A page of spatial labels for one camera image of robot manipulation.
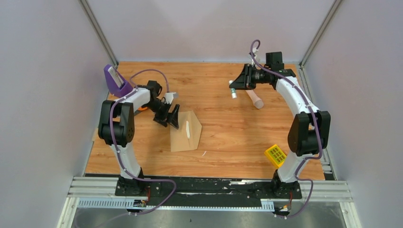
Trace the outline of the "green white glue stick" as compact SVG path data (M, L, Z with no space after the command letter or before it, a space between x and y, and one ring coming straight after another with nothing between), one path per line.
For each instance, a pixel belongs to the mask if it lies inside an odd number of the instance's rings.
M229 85L231 85L232 83L233 83L233 80L229 80ZM237 98L236 90L234 88L230 88L230 92L231 92L232 99L236 99Z

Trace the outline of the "beige letter paper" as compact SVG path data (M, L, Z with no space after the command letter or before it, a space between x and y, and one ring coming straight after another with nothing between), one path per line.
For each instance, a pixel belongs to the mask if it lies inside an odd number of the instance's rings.
M190 123L189 121L186 121L186 136L188 139L191 138L191 131L190 131Z

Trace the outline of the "brown paper envelope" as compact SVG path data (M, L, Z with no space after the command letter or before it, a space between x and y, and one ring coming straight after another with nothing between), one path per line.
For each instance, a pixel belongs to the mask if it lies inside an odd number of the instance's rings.
M179 112L179 129L170 128L171 152L198 149L202 125L194 111Z

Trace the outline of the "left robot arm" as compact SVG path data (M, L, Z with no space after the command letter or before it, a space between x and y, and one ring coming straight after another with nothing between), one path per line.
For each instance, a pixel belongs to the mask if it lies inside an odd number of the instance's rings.
M147 179L138 163L133 146L135 134L134 113L146 107L154 113L153 121L167 127L179 128L179 104L173 104L179 95L166 92L159 98L162 87L156 81L132 88L128 94L102 103L98 136L113 150L120 167L115 194L117 196L141 196Z

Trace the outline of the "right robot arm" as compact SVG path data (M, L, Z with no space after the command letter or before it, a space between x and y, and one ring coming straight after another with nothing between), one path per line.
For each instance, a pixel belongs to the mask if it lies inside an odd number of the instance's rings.
M256 59L257 50L250 51L252 63L245 64L240 75L229 84L231 90L253 90L257 84L271 85L286 101L294 115L288 133L290 152L276 169L266 189L276 198L296 194L299 175L309 160L319 160L327 147L331 115L321 111L302 91L291 69L286 69L281 52L266 53L266 63Z

